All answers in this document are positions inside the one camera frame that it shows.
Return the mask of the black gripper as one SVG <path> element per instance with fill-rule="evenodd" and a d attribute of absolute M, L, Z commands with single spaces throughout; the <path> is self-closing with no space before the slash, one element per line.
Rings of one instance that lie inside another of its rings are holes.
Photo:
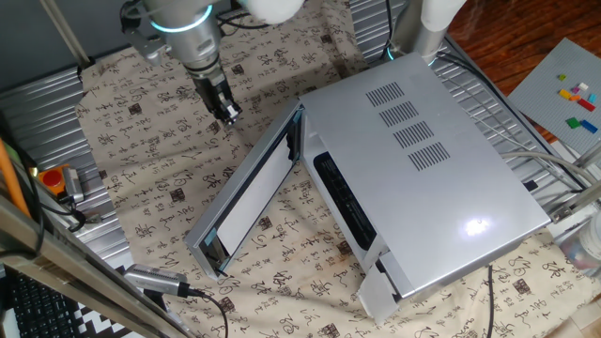
<path fill-rule="evenodd" d="M 231 127 L 239 118 L 241 108 L 232 99 L 231 90 L 222 70 L 194 74 L 196 91 L 208 111 L 225 127 Z"/>

